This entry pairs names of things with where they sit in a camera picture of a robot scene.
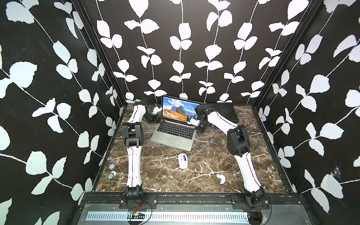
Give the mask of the white wireless mouse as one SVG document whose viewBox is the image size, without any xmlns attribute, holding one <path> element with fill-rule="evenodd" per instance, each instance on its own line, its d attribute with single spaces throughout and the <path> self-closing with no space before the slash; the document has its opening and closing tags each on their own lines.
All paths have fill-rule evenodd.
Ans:
<svg viewBox="0 0 360 225">
<path fill-rule="evenodd" d="M 180 169 L 188 168 L 188 157 L 185 153 L 181 153 L 178 155 L 178 162 Z"/>
</svg>

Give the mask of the white mouse battery cover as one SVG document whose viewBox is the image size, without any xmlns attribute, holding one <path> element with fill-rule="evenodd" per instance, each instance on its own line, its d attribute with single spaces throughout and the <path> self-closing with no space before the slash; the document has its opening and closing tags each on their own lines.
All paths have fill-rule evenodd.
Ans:
<svg viewBox="0 0 360 225">
<path fill-rule="evenodd" d="M 226 177 L 223 174 L 216 174 L 216 177 L 220 179 L 220 184 L 223 185 L 226 182 Z"/>
</svg>

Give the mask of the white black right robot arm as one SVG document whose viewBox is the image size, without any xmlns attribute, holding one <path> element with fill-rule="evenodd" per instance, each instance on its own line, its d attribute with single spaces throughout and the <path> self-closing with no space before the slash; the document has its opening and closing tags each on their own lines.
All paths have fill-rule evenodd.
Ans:
<svg viewBox="0 0 360 225">
<path fill-rule="evenodd" d="M 258 180 L 251 160 L 251 142 L 244 125 L 231 122 L 214 108 L 204 108 L 199 105 L 195 108 L 198 115 L 196 130 L 203 133 L 207 126 L 212 124 L 227 136 L 227 149 L 235 157 L 244 182 L 245 205 L 250 208 L 260 208 L 265 200 L 265 192 Z"/>
</svg>

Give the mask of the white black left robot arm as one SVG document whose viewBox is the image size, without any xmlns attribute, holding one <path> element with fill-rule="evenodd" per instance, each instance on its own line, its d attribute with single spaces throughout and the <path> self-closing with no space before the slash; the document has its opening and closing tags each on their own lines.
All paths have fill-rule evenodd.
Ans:
<svg viewBox="0 0 360 225">
<path fill-rule="evenodd" d="M 145 136 L 142 120 L 145 117 L 151 122 L 158 122 L 159 116 L 154 114 L 149 107 L 149 100 L 143 98 L 133 104 L 133 112 L 130 119 L 121 126 L 124 145 L 128 156 L 128 175 L 123 199 L 132 204 L 145 204 L 142 186 L 140 159 Z"/>
</svg>

